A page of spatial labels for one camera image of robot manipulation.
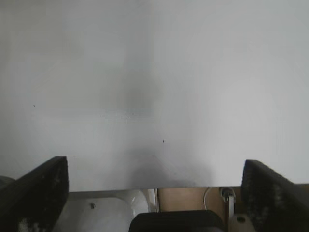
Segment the white cable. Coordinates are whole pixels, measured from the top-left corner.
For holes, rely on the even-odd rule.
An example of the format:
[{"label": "white cable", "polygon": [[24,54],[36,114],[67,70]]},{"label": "white cable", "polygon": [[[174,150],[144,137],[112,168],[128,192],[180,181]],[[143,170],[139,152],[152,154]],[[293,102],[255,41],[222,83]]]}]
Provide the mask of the white cable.
[{"label": "white cable", "polygon": [[206,206],[206,197],[207,197],[207,194],[208,192],[212,189],[212,187],[208,187],[204,193],[204,197],[203,197],[203,200],[204,200],[204,206],[205,206],[205,209],[207,210],[207,206]]}]

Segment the black plastic part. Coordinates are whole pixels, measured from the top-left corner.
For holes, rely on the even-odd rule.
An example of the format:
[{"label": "black plastic part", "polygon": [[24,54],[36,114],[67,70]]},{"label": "black plastic part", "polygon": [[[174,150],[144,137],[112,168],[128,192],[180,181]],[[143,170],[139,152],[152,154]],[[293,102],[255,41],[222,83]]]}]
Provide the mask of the black plastic part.
[{"label": "black plastic part", "polygon": [[0,231],[52,231],[69,194],[66,157],[54,157],[0,191]]},{"label": "black plastic part", "polygon": [[241,197],[257,232],[309,232],[309,195],[257,160],[245,162]]},{"label": "black plastic part", "polygon": [[137,215],[129,232],[222,232],[221,218],[211,210],[146,213]]}]

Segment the white surface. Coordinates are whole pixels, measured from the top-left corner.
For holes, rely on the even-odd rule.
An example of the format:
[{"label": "white surface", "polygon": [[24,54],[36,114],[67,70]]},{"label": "white surface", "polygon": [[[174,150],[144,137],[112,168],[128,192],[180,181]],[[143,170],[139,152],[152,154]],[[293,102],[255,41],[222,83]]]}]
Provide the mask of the white surface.
[{"label": "white surface", "polygon": [[127,232],[131,214],[129,205],[117,198],[67,201],[54,232]]},{"label": "white surface", "polygon": [[[144,190],[145,194],[151,192],[153,189]],[[150,212],[151,200],[147,202],[144,193],[140,190],[71,193],[54,232],[127,232],[134,217]]]},{"label": "white surface", "polygon": [[227,186],[255,158],[309,182],[308,12],[307,0],[2,0],[1,174],[66,155],[71,191]]}]

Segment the white wall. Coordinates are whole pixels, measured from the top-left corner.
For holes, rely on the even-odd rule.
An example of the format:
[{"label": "white wall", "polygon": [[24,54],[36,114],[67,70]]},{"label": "white wall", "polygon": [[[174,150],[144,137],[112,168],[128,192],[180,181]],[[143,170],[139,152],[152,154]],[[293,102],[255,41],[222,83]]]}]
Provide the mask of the white wall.
[{"label": "white wall", "polygon": [[225,186],[254,158],[309,182],[308,12],[307,0],[1,1],[0,174],[66,155],[71,191]]}]

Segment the small dark spot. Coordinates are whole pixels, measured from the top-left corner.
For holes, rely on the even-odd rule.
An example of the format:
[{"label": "small dark spot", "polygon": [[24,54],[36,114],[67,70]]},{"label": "small dark spot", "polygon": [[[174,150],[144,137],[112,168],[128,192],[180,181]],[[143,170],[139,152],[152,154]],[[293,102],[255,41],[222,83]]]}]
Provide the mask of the small dark spot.
[{"label": "small dark spot", "polygon": [[236,220],[241,224],[246,222],[246,219],[243,216],[238,216]]},{"label": "small dark spot", "polygon": [[90,208],[91,208],[91,209],[94,209],[95,207],[96,207],[96,204],[94,204],[93,202],[90,203]]}]

